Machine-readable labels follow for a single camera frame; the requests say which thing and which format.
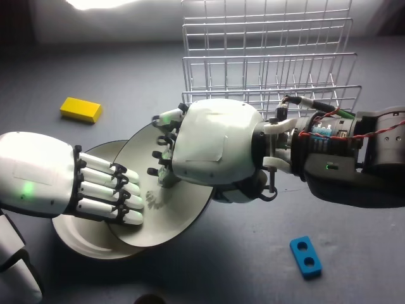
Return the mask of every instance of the yellow block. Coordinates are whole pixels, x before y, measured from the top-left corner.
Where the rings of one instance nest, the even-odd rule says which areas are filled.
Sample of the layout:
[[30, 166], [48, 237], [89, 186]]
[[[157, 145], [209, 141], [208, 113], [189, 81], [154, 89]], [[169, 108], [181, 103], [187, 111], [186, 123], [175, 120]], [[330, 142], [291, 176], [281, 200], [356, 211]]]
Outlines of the yellow block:
[[95, 123], [103, 112], [101, 105], [90, 101], [68, 97], [61, 106], [61, 114], [66, 117]]

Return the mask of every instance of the blue block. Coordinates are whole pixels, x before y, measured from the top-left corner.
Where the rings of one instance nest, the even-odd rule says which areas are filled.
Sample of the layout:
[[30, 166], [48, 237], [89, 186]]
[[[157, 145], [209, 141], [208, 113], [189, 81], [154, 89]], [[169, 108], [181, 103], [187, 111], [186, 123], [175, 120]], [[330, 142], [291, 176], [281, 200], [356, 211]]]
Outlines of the blue block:
[[320, 276], [322, 265], [309, 237], [303, 236], [293, 239], [290, 242], [290, 248], [305, 279]]

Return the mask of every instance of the dish rack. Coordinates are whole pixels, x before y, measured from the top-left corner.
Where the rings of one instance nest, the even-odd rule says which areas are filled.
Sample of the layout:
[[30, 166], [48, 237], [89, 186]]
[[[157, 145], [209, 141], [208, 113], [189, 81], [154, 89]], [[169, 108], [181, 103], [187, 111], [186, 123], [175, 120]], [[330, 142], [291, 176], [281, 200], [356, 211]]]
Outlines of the dish rack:
[[[211, 98], [245, 101], [271, 117], [286, 95], [343, 110], [361, 86], [345, 53], [352, 0], [183, 0], [183, 71], [187, 105]], [[290, 105], [289, 113], [310, 109]]]

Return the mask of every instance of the gray table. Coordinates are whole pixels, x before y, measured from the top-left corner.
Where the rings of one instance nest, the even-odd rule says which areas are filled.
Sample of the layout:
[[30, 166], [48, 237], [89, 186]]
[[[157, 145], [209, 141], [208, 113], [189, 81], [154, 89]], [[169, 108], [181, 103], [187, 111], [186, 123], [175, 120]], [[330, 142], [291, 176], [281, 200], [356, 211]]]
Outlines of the gray table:
[[[84, 149], [128, 139], [180, 102], [181, 44], [0, 51], [0, 134], [39, 132]], [[403, 105], [405, 39], [352, 41], [357, 110]], [[63, 120], [67, 96], [102, 103], [95, 125]], [[131, 304], [144, 293], [180, 303], [403, 303], [405, 209], [362, 210], [313, 197], [277, 174], [271, 203], [212, 203], [187, 232], [133, 259], [98, 262], [70, 251], [51, 221], [8, 212], [46, 287], [44, 303]], [[289, 249], [308, 235], [324, 267], [302, 279]], [[17, 303], [0, 285], [0, 303]]]

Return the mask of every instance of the plate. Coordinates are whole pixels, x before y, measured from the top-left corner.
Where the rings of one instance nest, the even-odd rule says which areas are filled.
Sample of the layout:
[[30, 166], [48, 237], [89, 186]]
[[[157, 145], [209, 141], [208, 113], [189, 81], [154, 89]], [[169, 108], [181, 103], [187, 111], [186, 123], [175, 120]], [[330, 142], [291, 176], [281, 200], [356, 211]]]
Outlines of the plate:
[[[86, 153], [112, 162], [127, 141], [107, 142]], [[96, 222], [60, 215], [52, 219], [56, 233], [71, 249], [81, 255], [100, 260], [114, 260], [137, 254], [136, 248], [117, 239], [105, 222]]]
[[115, 159], [139, 174], [140, 196], [145, 201], [144, 223], [133, 227], [109, 226], [119, 239], [136, 247], [156, 246], [182, 233], [202, 214], [213, 192], [212, 187], [184, 181], [165, 189], [158, 185], [157, 177], [146, 173], [149, 167], [159, 168], [152, 151], [165, 149], [156, 144], [160, 135], [157, 128], [147, 125], [124, 145]]

